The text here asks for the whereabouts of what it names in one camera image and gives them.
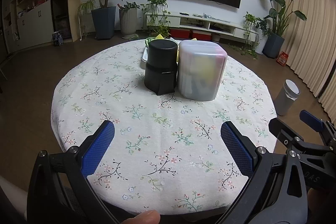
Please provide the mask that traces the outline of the person's right hand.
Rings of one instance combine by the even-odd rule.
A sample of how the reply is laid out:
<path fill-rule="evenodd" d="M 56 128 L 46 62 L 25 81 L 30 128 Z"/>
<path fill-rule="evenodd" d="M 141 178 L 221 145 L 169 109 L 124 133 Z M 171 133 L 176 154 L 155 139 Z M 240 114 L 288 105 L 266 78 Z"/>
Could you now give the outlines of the person's right hand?
<path fill-rule="evenodd" d="M 310 188 L 307 192 L 307 203 L 311 211 L 316 211 L 319 208 L 319 192 Z"/>

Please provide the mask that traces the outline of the person's left hand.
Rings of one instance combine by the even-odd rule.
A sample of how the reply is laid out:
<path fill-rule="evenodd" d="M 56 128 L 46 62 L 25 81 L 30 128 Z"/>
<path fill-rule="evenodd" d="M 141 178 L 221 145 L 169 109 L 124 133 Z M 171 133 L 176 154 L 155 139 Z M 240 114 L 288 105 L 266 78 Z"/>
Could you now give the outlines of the person's left hand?
<path fill-rule="evenodd" d="M 156 210 L 144 211 L 134 218 L 128 218 L 123 224 L 159 224 L 160 214 Z"/>

